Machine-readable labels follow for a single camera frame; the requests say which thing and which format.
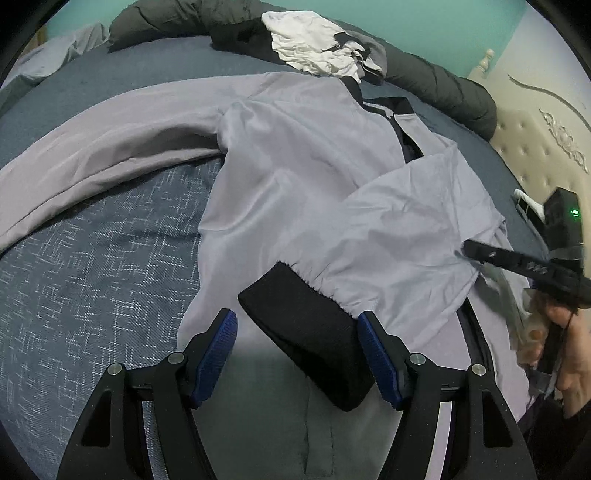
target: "jacket sleeve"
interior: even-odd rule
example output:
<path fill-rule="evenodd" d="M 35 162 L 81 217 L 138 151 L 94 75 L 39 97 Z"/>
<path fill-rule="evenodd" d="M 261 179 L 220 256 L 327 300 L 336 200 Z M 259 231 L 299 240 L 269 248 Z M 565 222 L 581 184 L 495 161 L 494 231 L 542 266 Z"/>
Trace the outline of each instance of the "jacket sleeve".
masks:
<path fill-rule="evenodd" d="M 527 417 L 532 425 L 523 428 Z M 591 402 L 565 419 L 560 402 L 540 398 L 520 425 L 539 480 L 591 478 Z"/>

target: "blue gripper pad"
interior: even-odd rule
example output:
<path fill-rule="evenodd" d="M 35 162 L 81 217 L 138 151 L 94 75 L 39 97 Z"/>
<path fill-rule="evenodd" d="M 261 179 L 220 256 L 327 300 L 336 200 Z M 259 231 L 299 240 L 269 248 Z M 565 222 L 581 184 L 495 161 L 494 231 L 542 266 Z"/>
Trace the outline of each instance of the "blue gripper pad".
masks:
<path fill-rule="evenodd" d="M 222 373 L 222 368 L 232 351 L 232 347 L 234 347 L 237 334 L 238 320 L 236 314 L 228 310 L 197 366 L 195 389 L 191 394 L 191 402 L 196 407 L 212 396 L 217 379 Z"/>
<path fill-rule="evenodd" d="M 359 315 L 357 336 L 382 398 L 397 408 L 402 402 L 398 374 L 365 313 Z"/>

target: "white cloth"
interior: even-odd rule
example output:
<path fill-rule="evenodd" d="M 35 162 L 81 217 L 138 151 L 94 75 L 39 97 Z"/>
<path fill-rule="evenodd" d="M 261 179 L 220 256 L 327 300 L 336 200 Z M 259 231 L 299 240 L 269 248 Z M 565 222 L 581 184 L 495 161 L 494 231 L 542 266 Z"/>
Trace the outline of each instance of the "white cloth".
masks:
<path fill-rule="evenodd" d="M 313 75 L 351 76 L 361 82 L 358 73 L 358 52 L 365 52 L 359 43 L 348 41 L 342 48 L 334 35 L 345 32 L 338 25 L 315 12 L 265 12 L 262 22 L 271 32 L 271 46 L 288 65 Z M 364 64 L 376 72 L 381 68 L 370 58 Z"/>

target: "headboard ornament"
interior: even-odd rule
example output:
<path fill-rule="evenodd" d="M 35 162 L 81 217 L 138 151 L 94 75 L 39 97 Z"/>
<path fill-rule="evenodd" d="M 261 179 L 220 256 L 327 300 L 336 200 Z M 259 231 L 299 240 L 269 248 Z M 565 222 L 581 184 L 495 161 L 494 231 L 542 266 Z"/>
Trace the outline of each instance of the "headboard ornament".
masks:
<path fill-rule="evenodd" d="M 566 130 L 564 125 L 559 125 L 551 113 L 544 112 L 542 109 L 540 109 L 540 113 L 544 117 L 546 124 L 550 127 L 548 130 L 556 140 L 556 144 L 589 175 L 587 159 L 585 155 L 577 150 L 572 134 Z"/>

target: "metal screw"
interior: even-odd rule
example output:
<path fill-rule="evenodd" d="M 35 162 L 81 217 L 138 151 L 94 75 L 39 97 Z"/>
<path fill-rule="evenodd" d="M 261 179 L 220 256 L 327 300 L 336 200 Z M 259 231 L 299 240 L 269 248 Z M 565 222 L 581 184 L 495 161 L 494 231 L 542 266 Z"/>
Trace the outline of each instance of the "metal screw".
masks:
<path fill-rule="evenodd" d="M 184 355 L 181 352 L 174 352 L 168 356 L 168 363 L 172 365 L 179 364 L 184 360 Z"/>
<path fill-rule="evenodd" d="M 425 363 L 425 357 L 420 353 L 413 353 L 410 356 L 410 362 L 415 365 L 422 365 L 423 363 Z"/>
<path fill-rule="evenodd" d="M 121 364 L 110 364 L 109 368 L 107 368 L 109 375 L 117 375 L 122 370 L 123 366 Z"/>
<path fill-rule="evenodd" d="M 479 377 L 481 377 L 482 375 L 484 375 L 486 373 L 486 368 L 484 368 L 484 365 L 474 364 L 474 365 L 472 365 L 472 371 L 476 375 L 478 375 Z"/>

